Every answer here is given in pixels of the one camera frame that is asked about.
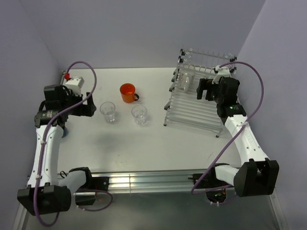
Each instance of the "white table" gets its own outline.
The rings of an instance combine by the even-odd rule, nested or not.
[[[92,172],[138,172],[207,168],[219,151],[230,140],[228,131],[219,138],[205,130],[185,130],[164,127],[174,68],[96,69],[97,87],[93,93],[97,107],[93,117],[70,116],[66,127],[68,135],[62,139],[59,150],[58,172],[87,166]],[[94,78],[88,69],[71,70],[72,76],[85,80],[83,94],[89,92]],[[132,83],[140,95],[137,102],[125,103],[119,88]],[[103,102],[116,106],[117,120],[107,123],[99,111]],[[148,110],[149,120],[137,125],[131,109],[138,104]],[[219,162],[240,167],[235,144]]]

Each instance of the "mug handle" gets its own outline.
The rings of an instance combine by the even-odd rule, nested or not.
[[[134,94],[134,96],[136,96],[136,99],[134,99],[134,101],[137,101],[140,98],[140,96],[136,93]]]

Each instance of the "clear glass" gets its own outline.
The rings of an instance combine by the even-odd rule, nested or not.
[[[143,125],[147,120],[147,109],[143,105],[137,105],[131,110],[134,121],[138,125]]]
[[[100,112],[107,122],[115,121],[115,105],[112,102],[105,102],[100,106]]]

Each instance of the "purple cable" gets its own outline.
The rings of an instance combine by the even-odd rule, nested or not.
[[[256,112],[259,110],[261,104],[262,104],[262,101],[263,101],[263,96],[264,96],[264,86],[263,86],[263,81],[262,81],[262,78],[260,76],[260,74],[258,73],[258,71],[252,67],[250,64],[246,63],[246,62],[242,62],[242,61],[234,61],[234,62],[228,62],[228,63],[225,63],[225,64],[222,64],[220,65],[220,67],[223,67],[223,66],[226,66],[226,65],[229,65],[229,64],[242,64],[242,65],[245,65],[245,66],[248,66],[250,67],[255,73],[256,75],[258,76],[259,78],[259,81],[260,81],[260,85],[261,85],[261,97],[260,97],[260,101],[259,101],[259,104],[257,106],[257,108],[255,109],[255,111],[250,115],[250,117],[248,117],[246,119],[245,122],[248,122],[255,114]],[[206,192],[209,192],[209,191],[214,191],[214,190],[217,190],[217,189],[224,189],[224,188],[228,188],[228,187],[231,187],[231,185],[226,185],[226,186],[221,186],[221,187],[216,187],[216,188],[208,188],[204,191],[198,191],[198,192],[195,192],[194,190],[197,188],[197,186],[199,185],[199,183],[204,179],[204,177],[207,175],[207,173],[211,170],[211,168],[216,164],[216,162],[220,159],[220,157],[222,156],[222,154],[226,151],[226,149],[232,144],[232,142],[235,141],[235,139],[242,133],[242,131],[244,130],[246,125],[243,125],[241,127],[241,129],[234,135],[233,138],[231,138],[231,140],[225,145],[225,147],[221,150],[221,152],[217,155],[217,157],[214,159],[214,161],[210,164],[209,168],[203,173],[203,175],[201,175],[201,177],[198,179],[198,181],[194,184],[194,186],[192,187],[192,190],[191,190],[191,193],[193,195],[197,195],[197,194],[202,194],[202,193],[206,193]]]
[[[105,193],[105,194],[108,194],[110,196],[110,201],[109,203],[102,207],[102,208],[99,208],[99,209],[88,209],[88,208],[84,208],[82,206],[79,206],[80,209],[83,209],[84,211],[89,211],[89,212],[98,212],[98,211],[101,211],[101,210],[104,210],[106,209],[107,207],[109,207],[111,205],[111,203],[113,202],[113,196],[112,194],[110,194],[109,192],[107,191],[103,191],[103,190],[95,190],[95,189],[81,189],[81,191],[83,192],[96,192],[96,193]]]
[[[34,188],[34,196],[33,196],[33,202],[34,202],[34,212],[35,212],[35,216],[37,217],[38,221],[41,223],[41,225],[45,226],[45,227],[51,227],[53,226],[57,220],[58,220],[58,217],[59,217],[59,213],[57,213],[57,216],[55,218],[55,220],[51,223],[51,224],[47,224],[43,221],[43,219],[41,218],[41,216],[39,215],[39,212],[38,212],[38,206],[37,206],[37,192],[38,192],[38,187],[39,187],[39,183],[40,183],[40,176],[41,176],[41,173],[42,173],[42,166],[43,166],[43,158],[44,158],[44,152],[45,152],[45,145],[46,145],[46,139],[47,139],[47,134],[48,134],[48,131],[51,127],[51,125],[53,124],[53,122],[55,122],[55,120],[61,116],[63,113],[66,113],[68,112],[69,110],[81,105],[83,102],[85,102],[88,98],[90,98],[90,96],[92,96],[95,88],[96,88],[96,84],[97,84],[97,76],[96,76],[96,73],[95,73],[95,70],[93,69],[93,67],[88,64],[87,62],[85,61],[76,61],[74,63],[72,63],[68,69],[67,69],[67,73],[69,72],[69,70],[76,64],[85,64],[87,65],[91,71],[93,72],[93,75],[94,75],[94,86],[93,86],[93,89],[92,91],[87,95],[87,97],[85,97],[82,101],[72,105],[71,107],[68,107],[64,110],[62,110],[61,112],[59,112],[58,114],[56,114],[47,124],[47,127],[45,129],[45,132],[43,134],[43,139],[42,139],[42,147],[40,149],[40,153],[39,153],[39,162],[38,162],[38,169],[37,169],[37,175],[38,178],[36,179],[36,184],[35,184],[35,188]]]

